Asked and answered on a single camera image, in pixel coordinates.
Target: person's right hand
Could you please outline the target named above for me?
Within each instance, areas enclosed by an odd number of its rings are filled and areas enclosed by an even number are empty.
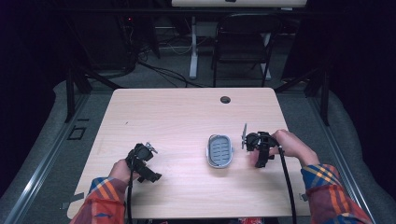
[[[114,163],[113,168],[111,169],[110,174],[108,176],[117,178],[128,184],[131,176],[131,170],[126,164],[126,160],[122,159]],[[133,180],[137,179],[139,176],[140,175],[136,172],[132,173]]]
[[[302,166],[320,164],[317,153],[301,141],[294,133],[277,130],[272,136],[282,146],[285,156],[295,157]],[[279,154],[277,147],[270,149],[270,156]]]

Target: gray carpet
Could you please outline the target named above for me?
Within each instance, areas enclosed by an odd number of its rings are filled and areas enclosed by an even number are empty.
[[[266,86],[271,88],[282,84],[280,77],[290,49],[291,38],[284,36],[277,43],[270,68],[272,80],[266,83]],[[176,54],[170,49],[163,49],[161,53],[161,59],[157,59],[152,53],[146,55],[147,57],[143,55],[142,59],[146,59],[147,64],[179,72],[188,78],[190,71],[189,52]],[[210,87],[212,84],[210,48],[201,47],[199,53],[198,78],[193,82],[204,87]],[[222,65],[219,69],[223,74],[238,71],[238,74],[248,72],[252,76],[260,75],[260,68],[249,71],[249,67],[230,68]],[[104,76],[111,75],[109,72],[102,74]],[[184,86],[182,82],[172,81],[171,83],[169,80],[171,79],[165,79],[141,65],[138,65],[128,76],[112,78],[112,81],[126,88],[175,88]],[[25,205],[26,209],[23,210],[25,212],[22,211],[19,221],[20,223],[67,223],[69,221],[66,216],[67,210],[61,209],[62,204],[67,203],[74,194],[79,175],[91,150],[94,137],[111,96],[111,90],[108,87],[95,80],[91,80],[91,82],[93,92],[89,96],[78,95],[77,99],[81,106],[78,107],[78,113],[70,124],[64,124],[66,118],[65,85],[61,83],[54,89],[57,93],[57,100],[49,119],[37,138],[25,164],[0,200],[0,218],[3,222],[6,221],[11,211],[15,212],[12,209],[18,203],[23,189],[27,186],[40,162],[54,147],[59,147],[59,154],[54,156],[49,172],[44,175],[46,177],[45,181],[39,186],[39,191],[34,195],[34,199],[29,201],[31,203]],[[260,84],[260,81],[220,81],[219,87],[259,87]],[[396,203],[375,183],[370,171],[362,162],[359,138],[342,104],[335,95],[331,94],[329,108],[331,126],[323,127],[318,119],[317,100],[305,98],[302,94],[303,86],[304,84],[301,84],[288,93],[281,93],[277,96],[289,129],[311,146],[318,153],[322,162],[337,164],[327,133],[331,132],[361,190],[361,194],[364,196],[364,200],[367,202],[367,207],[375,218],[375,222],[394,223],[394,220],[396,220]],[[67,140],[74,125],[77,128],[85,128],[86,131],[80,140]],[[58,141],[58,136],[63,136],[62,141]],[[282,224],[291,223],[288,217],[281,217],[279,221]],[[299,217],[298,223],[309,223],[309,217]]]

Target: person's left hand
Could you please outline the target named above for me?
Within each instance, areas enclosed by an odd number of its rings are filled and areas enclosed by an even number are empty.
[[[110,171],[109,177],[117,178],[122,180],[125,183],[129,183],[129,179],[131,177],[131,170],[129,169],[126,161],[124,159],[117,161],[114,163],[113,168]],[[136,172],[133,173],[133,180],[137,179],[140,175]]]

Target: light wood surface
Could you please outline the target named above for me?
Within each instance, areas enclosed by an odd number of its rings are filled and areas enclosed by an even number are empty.
[[[173,7],[305,7],[306,0],[172,0]]]
[[[231,98],[223,104],[222,96]],[[162,174],[155,183],[134,182],[134,218],[211,218],[291,216],[290,199],[280,158],[257,169],[241,149],[247,133],[287,129],[276,95],[268,88],[130,89],[114,91],[76,194],[88,193],[92,180],[107,176],[115,161],[137,143],[149,141],[158,154],[148,167]],[[215,169],[205,149],[212,134],[225,134],[233,144],[233,160]],[[286,158],[297,215],[309,215],[300,199],[304,182],[300,163]],[[73,217],[83,200],[71,203]]]

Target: orange plaid sleeve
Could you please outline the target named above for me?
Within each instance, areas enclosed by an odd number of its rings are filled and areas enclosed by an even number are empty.
[[[116,178],[96,178],[90,194],[70,224],[124,223],[124,197],[127,184]]]
[[[312,224],[373,223],[346,194],[337,169],[331,165],[309,165],[302,169]]]

